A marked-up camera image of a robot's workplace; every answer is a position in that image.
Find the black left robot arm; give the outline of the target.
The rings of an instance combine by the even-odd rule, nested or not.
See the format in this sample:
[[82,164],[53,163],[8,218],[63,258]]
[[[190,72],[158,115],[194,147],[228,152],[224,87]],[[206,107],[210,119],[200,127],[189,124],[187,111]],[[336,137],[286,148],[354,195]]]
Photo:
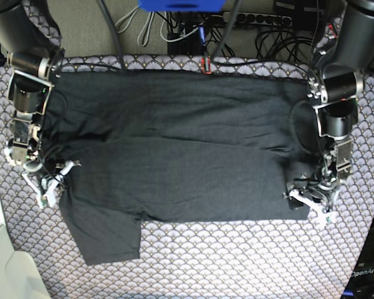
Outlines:
[[319,164],[310,177],[287,184],[291,209],[308,206],[319,228],[334,223],[335,202],[350,176],[352,130],[358,123],[363,71],[374,58],[374,1],[347,1],[332,44],[314,52],[307,72],[308,94],[294,108],[310,105],[316,117]]

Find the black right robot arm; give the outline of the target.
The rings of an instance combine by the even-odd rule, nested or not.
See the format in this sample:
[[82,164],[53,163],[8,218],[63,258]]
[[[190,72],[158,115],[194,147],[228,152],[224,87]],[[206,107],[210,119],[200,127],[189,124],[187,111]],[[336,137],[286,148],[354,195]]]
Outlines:
[[7,91],[14,105],[12,138],[4,153],[10,165],[23,168],[22,177],[35,192],[38,206],[53,207],[55,189],[78,165],[56,162],[42,152],[46,111],[60,77],[64,50],[31,22],[21,1],[0,1],[0,43],[13,69]]

